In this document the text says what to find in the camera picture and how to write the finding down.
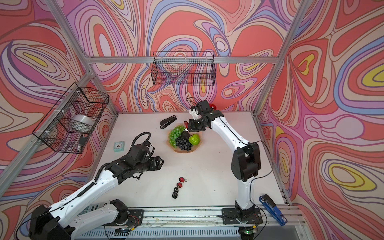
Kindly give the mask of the dark blackberry pair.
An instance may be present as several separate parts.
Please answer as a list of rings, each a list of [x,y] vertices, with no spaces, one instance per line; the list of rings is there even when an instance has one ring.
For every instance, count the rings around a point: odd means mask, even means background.
[[[178,193],[179,193],[179,188],[175,187],[172,193],[172,198],[176,199],[178,197]]]

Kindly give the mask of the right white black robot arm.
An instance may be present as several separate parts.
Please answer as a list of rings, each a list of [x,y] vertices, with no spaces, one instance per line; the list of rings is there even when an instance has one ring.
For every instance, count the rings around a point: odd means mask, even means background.
[[[246,223],[256,213],[252,181],[261,170],[260,147],[243,138],[227,121],[224,114],[210,106],[208,101],[194,103],[189,110],[189,132],[202,132],[207,128],[216,132],[233,151],[231,171],[238,180],[235,200],[235,219]]]

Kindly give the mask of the green grape bunch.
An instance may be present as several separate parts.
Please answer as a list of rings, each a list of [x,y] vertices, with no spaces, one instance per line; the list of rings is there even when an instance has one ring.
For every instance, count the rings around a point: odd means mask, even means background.
[[[172,147],[176,148],[177,144],[177,138],[179,138],[182,134],[182,132],[186,129],[184,125],[178,125],[174,127],[171,132],[169,133],[169,143]]]

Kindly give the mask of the green fake apple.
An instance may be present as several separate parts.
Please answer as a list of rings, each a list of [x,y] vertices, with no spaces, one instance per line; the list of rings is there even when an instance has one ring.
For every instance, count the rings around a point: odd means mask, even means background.
[[[189,137],[189,143],[193,146],[198,146],[201,142],[200,135],[194,134]]]

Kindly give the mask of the dark fake avocado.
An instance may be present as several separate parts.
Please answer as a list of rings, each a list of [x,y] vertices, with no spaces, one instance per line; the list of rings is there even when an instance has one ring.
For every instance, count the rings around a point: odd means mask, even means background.
[[[187,142],[189,141],[189,138],[190,138],[190,133],[188,131],[183,131],[182,134],[181,134],[181,137],[183,140],[186,140]]]

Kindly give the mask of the dark purple grape bunch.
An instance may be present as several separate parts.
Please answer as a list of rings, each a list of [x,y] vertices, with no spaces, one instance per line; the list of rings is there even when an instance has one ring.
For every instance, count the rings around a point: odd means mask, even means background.
[[[176,147],[181,149],[182,151],[191,151],[193,145],[191,145],[189,141],[187,142],[186,140],[183,140],[180,136],[176,139]]]

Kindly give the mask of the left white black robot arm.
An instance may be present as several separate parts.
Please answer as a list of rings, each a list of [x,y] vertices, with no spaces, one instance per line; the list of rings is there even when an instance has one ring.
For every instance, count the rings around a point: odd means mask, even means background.
[[[136,145],[129,152],[99,168],[95,178],[63,200],[49,207],[37,207],[31,216],[29,238],[32,240],[74,240],[106,224],[126,225],[132,215],[120,200],[86,214],[81,212],[99,197],[130,178],[159,171],[164,164],[146,146]]]

